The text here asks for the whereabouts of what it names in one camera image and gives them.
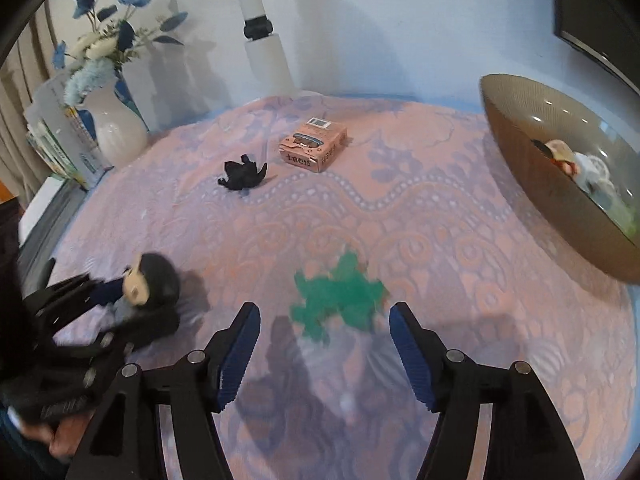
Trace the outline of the person's left hand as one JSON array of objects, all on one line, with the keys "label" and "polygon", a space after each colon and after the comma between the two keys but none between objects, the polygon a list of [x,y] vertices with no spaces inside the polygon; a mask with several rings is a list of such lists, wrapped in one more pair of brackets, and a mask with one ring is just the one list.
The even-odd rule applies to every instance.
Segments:
[{"label": "person's left hand", "polygon": [[8,414],[12,425],[24,438],[44,444],[52,457],[64,462],[77,452],[94,411],[67,416],[56,429],[48,424],[25,422],[13,408],[9,408]]}]

